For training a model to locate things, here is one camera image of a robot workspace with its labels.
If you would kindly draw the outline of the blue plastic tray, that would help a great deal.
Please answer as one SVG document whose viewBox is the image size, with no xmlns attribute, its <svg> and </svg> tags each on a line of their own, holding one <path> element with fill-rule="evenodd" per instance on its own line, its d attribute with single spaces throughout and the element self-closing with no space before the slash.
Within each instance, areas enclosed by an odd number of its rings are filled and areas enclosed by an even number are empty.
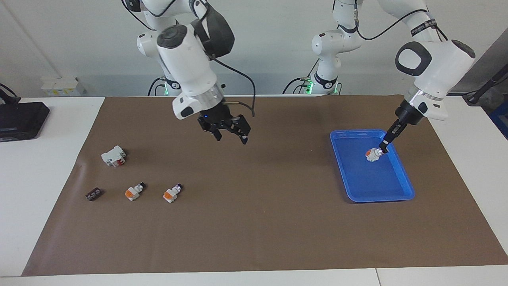
<svg viewBox="0 0 508 286">
<path fill-rule="evenodd" d="M 330 133 L 345 192 L 356 203 L 407 201 L 415 196 L 408 174 L 392 145 L 388 154 L 379 160 L 370 162 L 366 159 L 367 150 L 377 147 L 385 134 L 381 129 Z"/>
</svg>

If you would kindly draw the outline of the brown table mat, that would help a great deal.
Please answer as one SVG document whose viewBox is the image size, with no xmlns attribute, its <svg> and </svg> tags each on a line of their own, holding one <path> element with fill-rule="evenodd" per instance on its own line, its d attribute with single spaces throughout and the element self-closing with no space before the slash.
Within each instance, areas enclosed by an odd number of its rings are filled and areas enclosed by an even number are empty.
<svg viewBox="0 0 508 286">
<path fill-rule="evenodd" d="M 401 101 L 263 97 L 243 145 L 176 119 L 170 98 L 107 98 L 22 275 L 508 264 L 427 121 L 394 143 L 414 199 L 348 199 L 330 133 L 386 129 Z M 100 156 L 116 145 L 125 163 L 107 166 Z M 96 187 L 103 194 L 88 201 Z"/>
</svg>

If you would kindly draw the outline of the black stand pole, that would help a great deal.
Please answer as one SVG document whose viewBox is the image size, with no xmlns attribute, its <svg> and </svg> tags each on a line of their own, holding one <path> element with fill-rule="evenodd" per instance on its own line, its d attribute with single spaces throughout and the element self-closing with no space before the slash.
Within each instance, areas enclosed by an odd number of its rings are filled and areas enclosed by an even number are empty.
<svg viewBox="0 0 508 286">
<path fill-rule="evenodd" d="M 492 76 L 483 86 L 479 89 L 467 92 L 462 95 L 463 100 L 470 106 L 475 106 L 492 87 L 500 85 L 508 79 L 508 63 L 506 63 L 494 76 Z"/>
</svg>

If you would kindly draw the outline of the blue crate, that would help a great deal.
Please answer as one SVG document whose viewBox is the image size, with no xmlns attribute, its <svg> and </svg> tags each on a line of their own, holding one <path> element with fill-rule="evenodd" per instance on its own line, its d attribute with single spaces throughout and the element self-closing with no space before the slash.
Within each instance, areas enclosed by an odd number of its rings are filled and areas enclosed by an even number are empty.
<svg viewBox="0 0 508 286">
<path fill-rule="evenodd" d="M 500 133 L 508 140 L 508 100 L 488 115 Z"/>
</svg>

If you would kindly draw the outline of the grey partition panel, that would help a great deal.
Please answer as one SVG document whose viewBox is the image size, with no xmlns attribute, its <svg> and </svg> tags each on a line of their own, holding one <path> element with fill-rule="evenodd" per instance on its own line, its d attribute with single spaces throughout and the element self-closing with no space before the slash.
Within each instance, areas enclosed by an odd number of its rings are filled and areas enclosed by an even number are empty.
<svg viewBox="0 0 508 286">
<path fill-rule="evenodd" d="M 474 63 L 450 95 L 460 96 L 481 88 L 502 67 L 508 64 L 508 27 Z"/>
</svg>

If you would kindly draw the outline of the black electronics box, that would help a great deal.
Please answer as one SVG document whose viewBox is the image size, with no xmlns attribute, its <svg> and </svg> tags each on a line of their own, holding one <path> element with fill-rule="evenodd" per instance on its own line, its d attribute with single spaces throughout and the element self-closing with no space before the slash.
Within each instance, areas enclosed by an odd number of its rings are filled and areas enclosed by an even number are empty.
<svg viewBox="0 0 508 286">
<path fill-rule="evenodd" d="M 42 102 L 0 105 L 0 142 L 37 138 L 49 113 Z"/>
</svg>

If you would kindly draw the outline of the large white switch block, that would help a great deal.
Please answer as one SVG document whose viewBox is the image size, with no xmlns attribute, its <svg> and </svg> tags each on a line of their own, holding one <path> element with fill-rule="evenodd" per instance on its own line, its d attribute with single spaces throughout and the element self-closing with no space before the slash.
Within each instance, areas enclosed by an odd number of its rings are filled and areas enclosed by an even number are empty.
<svg viewBox="0 0 508 286">
<path fill-rule="evenodd" d="M 100 156 L 107 166 L 119 167 L 125 163 L 126 153 L 119 146 L 116 145 L 113 149 Z"/>
</svg>

